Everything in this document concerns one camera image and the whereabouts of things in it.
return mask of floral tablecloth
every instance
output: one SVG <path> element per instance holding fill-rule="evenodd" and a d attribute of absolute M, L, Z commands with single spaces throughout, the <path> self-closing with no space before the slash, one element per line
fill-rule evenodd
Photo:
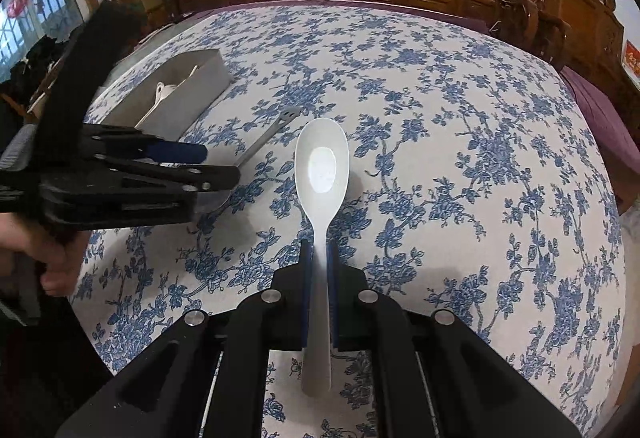
<path fill-rule="evenodd" d="M 624 256 L 604 164 L 544 62 L 459 26 L 395 12 L 266 6 L 219 12 L 164 44 L 94 103 L 100 121 L 176 53 L 219 48 L 235 81 L 185 133 L 231 163 L 291 105 L 293 122 L 197 223 L 96 231 L 72 304 L 123 368 L 185 310 L 232 309 L 312 237 L 296 197 L 296 137 L 340 122 L 343 259 L 407 309 L 453 310 L 586 433 L 607 395 L 625 306 Z M 325 400 L 299 354 L 272 353 L 263 436 L 375 436 L 370 364 L 337 354 Z"/>

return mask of metal screw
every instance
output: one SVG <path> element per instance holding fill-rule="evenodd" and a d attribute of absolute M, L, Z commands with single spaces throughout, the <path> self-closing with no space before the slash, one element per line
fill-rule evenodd
<path fill-rule="evenodd" d="M 278 302 L 282 298 L 282 294 L 277 290 L 265 290 L 260 297 L 264 302 L 271 304 Z"/>
<path fill-rule="evenodd" d="M 450 326 L 456 321 L 456 316 L 449 310 L 438 310 L 435 312 L 433 318 L 438 324 L 442 324 L 443 326 Z"/>
<path fill-rule="evenodd" d="M 373 290 L 363 290 L 358 294 L 358 299 L 364 303 L 371 304 L 378 300 L 378 294 Z"/>
<path fill-rule="evenodd" d="M 204 322 L 204 313 L 200 310 L 191 310 L 187 312 L 184 316 L 184 322 L 186 322 L 189 326 L 197 326 Z"/>

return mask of blue flower pattern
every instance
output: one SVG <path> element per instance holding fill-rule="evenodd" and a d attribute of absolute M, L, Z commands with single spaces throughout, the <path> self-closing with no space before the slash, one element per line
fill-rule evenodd
<path fill-rule="evenodd" d="M 295 140 L 326 116 L 352 152 L 330 227 L 341 258 L 407 309 L 453 310 L 588 432 L 618 358 L 624 256 L 593 136 L 550 66 L 426 18 L 269 5 L 219 12 L 170 40 L 98 97 L 88 120 L 171 56 L 203 48 L 221 50 L 234 83 L 183 140 L 227 164 L 284 107 L 304 116 L 254 157 L 219 211 L 92 235 L 72 302 L 113 371 L 185 310 L 232 309 L 296 262 L 312 228 L 295 190 Z M 334 356 L 341 402 L 319 421 L 300 404 L 301 364 L 272 352 L 264 438 L 376 436 L 366 353 Z"/>

